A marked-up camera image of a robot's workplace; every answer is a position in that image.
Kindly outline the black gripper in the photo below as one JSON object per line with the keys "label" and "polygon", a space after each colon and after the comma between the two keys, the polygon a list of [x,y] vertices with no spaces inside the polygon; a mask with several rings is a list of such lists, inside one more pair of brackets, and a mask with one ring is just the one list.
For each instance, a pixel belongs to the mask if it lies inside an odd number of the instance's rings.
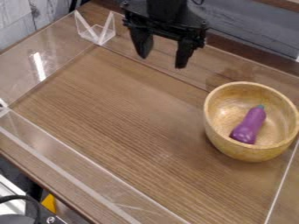
{"label": "black gripper", "polygon": [[138,55],[146,59],[154,48],[154,35],[178,41],[175,67],[186,68],[194,47],[204,47],[208,20],[193,11],[190,0],[123,0],[125,26]]}

